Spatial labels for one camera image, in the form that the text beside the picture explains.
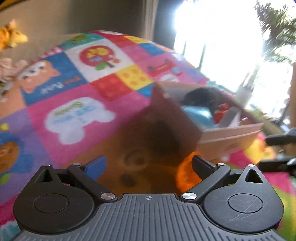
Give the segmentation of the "white small box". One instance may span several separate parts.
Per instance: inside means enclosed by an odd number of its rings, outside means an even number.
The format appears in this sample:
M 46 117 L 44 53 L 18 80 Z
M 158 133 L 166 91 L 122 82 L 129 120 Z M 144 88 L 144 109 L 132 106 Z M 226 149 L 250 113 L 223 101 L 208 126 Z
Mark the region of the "white small box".
M 219 128 L 236 128 L 239 127 L 241 118 L 241 109 L 230 107 L 221 121 L 218 123 Z

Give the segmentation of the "black plush toy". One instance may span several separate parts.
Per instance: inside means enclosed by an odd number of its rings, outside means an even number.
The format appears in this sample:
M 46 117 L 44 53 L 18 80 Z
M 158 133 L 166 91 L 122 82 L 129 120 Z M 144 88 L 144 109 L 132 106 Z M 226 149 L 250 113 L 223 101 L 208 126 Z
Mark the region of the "black plush toy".
M 223 100 L 222 93 L 214 87 L 199 87 L 188 92 L 181 101 L 182 105 L 199 106 L 215 112 Z

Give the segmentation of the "pink cardboard box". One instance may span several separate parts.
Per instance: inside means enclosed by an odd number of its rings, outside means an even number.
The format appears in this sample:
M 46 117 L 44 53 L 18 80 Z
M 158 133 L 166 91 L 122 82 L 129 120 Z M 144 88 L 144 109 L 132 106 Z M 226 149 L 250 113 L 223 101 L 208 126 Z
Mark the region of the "pink cardboard box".
M 251 146 L 263 123 L 215 87 L 162 81 L 152 87 L 151 106 L 183 156 L 197 151 L 213 160 Z

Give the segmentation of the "blue white snack bag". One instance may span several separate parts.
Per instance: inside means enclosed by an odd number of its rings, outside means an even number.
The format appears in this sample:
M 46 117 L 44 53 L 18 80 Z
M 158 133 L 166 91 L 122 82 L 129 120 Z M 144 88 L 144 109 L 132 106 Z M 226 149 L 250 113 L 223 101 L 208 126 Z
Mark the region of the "blue white snack bag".
M 188 118 L 199 128 L 215 128 L 215 123 L 210 110 L 206 107 L 182 105 L 181 109 Z

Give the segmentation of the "colourful cartoon play mat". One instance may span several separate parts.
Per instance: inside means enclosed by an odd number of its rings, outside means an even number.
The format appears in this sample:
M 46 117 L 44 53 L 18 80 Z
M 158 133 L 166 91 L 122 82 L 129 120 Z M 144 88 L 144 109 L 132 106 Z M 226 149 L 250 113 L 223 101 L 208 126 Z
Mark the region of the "colourful cartoon play mat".
M 242 151 L 199 153 L 230 175 L 203 201 L 180 200 L 175 175 L 189 154 L 152 109 L 153 85 L 233 96 L 142 38 L 93 31 L 60 47 L 1 97 L 1 240 L 295 240 L 295 177 L 260 171 L 261 160 L 277 158 L 261 131 Z M 100 155 L 97 182 L 115 201 L 94 201 L 67 172 Z

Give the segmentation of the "yellow plush toy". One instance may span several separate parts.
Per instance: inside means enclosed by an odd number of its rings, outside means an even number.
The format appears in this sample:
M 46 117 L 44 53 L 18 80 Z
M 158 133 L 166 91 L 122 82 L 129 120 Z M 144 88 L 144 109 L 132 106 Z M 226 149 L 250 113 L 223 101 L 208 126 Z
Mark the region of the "yellow plush toy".
M 26 43 L 27 41 L 28 37 L 17 29 L 15 19 L 12 19 L 8 24 L 1 28 L 1 51 L 8 48 L 15 48 L 19 44 Z

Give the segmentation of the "red hooded doll figure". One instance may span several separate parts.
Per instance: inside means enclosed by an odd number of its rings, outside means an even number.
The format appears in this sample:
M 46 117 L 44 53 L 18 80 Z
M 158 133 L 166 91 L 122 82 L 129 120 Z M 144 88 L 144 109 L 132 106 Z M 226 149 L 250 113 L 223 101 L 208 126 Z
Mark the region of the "red hooded doll figure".
M 227 113 L 228 109 L 229 104 L 227 103 L 223 103 L 218 106 L 218 109 L 215 110 L 213 115 L 215 124 L 218 124 L 222 120 L 222 118 L 224 118 L 224 115 Z

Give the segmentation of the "orange round toy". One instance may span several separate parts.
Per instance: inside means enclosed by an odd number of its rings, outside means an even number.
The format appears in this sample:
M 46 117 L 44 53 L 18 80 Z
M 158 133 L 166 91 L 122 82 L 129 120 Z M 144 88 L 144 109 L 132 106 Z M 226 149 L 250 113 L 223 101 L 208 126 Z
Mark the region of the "orange round toy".
M 192 167 L 192 158 L 198 154 L 198 152 L 192 152 L 177 167 L 175 180 L 176 186 L 181 193 L 184 193 L 202 181 Z

